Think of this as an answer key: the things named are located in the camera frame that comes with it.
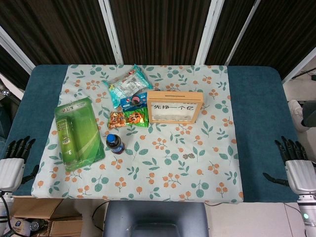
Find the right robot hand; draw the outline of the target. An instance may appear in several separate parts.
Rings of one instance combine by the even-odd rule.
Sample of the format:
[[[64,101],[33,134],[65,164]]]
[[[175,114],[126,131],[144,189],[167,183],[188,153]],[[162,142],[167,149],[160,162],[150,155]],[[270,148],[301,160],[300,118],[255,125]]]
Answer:
[[[299,195],[316,195],[316,164],[308,159],[304,146],[281,136],[282,141],[275,140],[284,164],[287,179],[277,179],[268,173],[263,176],[270,182],[288,186]]]

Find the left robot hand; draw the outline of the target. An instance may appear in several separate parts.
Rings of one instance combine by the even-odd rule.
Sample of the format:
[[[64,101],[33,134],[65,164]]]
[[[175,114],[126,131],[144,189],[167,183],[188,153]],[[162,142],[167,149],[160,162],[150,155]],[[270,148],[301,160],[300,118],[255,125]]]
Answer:
[[[30,154],[30,150],[35,143],[35,139],[30,136],[12,141],[7,146],[4,158],[0,160],[0,192],[12,193],[20,185],[34,179],[40,166],[34,166],[31,174],[24,176],[25,166]]]

